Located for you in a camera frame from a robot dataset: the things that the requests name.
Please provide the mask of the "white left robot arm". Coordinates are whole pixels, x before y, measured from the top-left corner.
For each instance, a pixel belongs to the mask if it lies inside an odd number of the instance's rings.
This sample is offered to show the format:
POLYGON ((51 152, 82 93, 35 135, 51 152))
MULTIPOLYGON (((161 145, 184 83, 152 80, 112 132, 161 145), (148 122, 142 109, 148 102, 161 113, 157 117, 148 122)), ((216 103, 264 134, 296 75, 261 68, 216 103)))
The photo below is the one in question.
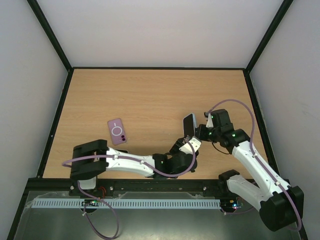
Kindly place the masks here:
POLYGON ((134 155, 108 147, 98 139, 73 148, 72 159, 62 166, 70 168, 70 179, 83 190, 96 188, 98 175, 104 172, 128 172, 152 179, 176 179, 197 168, 197 155, 202 142, 196 137, 179 138, 169 152, 134 155))

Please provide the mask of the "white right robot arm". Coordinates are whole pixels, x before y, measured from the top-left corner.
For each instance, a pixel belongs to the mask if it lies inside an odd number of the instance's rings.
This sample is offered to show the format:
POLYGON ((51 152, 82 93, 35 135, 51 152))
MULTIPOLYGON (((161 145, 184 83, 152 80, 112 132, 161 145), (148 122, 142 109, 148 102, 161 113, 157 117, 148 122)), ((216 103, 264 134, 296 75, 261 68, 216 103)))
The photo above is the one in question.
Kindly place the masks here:
POLYGON ((259 213, 265 226, 275 232, 296 223, 296 231, 302 227, 304 193, 298 186, 292 187, 263 159, 253 144, 252 136, 243 129, 234 129, 225 109, 205 112, 206 124, 200 124, 196 136, 201 141, 219 143, 250 173, 254 183, 235 170, 220 175, 218 191, 229 196, 238 195, 259 213))

